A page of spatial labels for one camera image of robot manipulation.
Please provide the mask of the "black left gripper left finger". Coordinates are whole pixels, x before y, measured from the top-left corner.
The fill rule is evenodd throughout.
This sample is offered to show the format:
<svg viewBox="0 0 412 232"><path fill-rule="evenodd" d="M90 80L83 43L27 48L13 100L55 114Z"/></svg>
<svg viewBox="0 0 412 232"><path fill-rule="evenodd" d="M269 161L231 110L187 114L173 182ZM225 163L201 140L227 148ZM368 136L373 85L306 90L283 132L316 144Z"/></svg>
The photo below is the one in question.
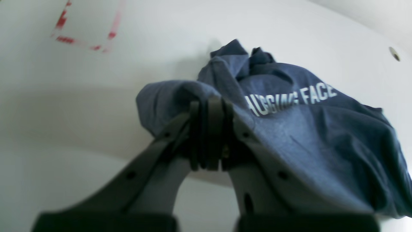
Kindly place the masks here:
<svg viewBox="0 0 412 232"><path fill-rule="evenodd" d="M65 210L42 213L34 232L179 232L173 208L181 183L198 169L193 101L101 190Z"/></svg>

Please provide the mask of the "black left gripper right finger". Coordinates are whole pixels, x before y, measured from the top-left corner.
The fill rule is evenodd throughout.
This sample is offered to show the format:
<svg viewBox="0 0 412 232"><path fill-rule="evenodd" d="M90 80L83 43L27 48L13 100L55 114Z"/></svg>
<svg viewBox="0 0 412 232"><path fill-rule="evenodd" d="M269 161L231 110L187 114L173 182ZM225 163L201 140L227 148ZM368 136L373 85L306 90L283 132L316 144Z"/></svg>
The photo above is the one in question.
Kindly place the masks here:
<svg viewBox="0 0 412 232"><path fill-rule="evenodd" d="M229 173L241 218L237 232L379 232L374 216L315 193L274 157L234 113L212 97L206 106L206 169Z"/></svg>

